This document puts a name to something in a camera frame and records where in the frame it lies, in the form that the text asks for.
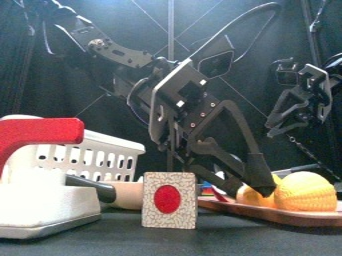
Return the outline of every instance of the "yellow ball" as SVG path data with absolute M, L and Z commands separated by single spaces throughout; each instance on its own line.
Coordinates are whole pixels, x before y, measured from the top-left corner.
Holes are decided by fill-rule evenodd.
M 336 188 L 320 174 L 296 172 L 277 186 L 274 202 L 289 211 L 336 211 Z
M 277 185 L 282 181 L 276 174 L 273 174 L 273 179 Z M 250 186 L 243 185 L 238 190 L 237 203 L 276 208 L 274 193 L 269 197 L 264 197 Z

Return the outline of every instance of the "table surface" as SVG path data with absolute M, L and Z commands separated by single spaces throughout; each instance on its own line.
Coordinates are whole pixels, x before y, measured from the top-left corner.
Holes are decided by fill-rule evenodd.
M 0 239 L 0 255 L 341 255 L 342 228 L 278 225 L 199 209 L 197 229 L 142 227 L 139 211 L 103 206 L 102 219 L 46 238 Z

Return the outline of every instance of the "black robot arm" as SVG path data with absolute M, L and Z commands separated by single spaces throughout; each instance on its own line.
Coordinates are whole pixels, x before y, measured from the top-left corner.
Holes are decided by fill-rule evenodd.
M 43 22 L 62 32 L 90 60 L 101 59 L 111 65 L 115 84 L 113 90 L 105 89 L 126 98 L 135 113 L 139 111 L 141 119 L 149 124 L 151 140 L 161 150 L 182 160 L 185 171 L 197 173 L 233 196 L 230 184 L 237 179 L 269 196 L 276 188 L 272 171 L 243 114 L 233 101 L 219 101 L 206 88 L 214 77 L 229 72 L 233 63 L 234 47 L 226 29 L 258 13 L 272 11 L 276 16 L 280 4 L 269 3 L 251 9 L 185 61 L 171 62 L 147 51 L 121 46 L 90 20 L 56 1 L 30 2 Z M 230 154 L 209 134 L 217 119 L 223 119 L 227 127 L 238 127 L 246 156 Z M 225 170 L 227 180 L 214 174 L 214 164 Z

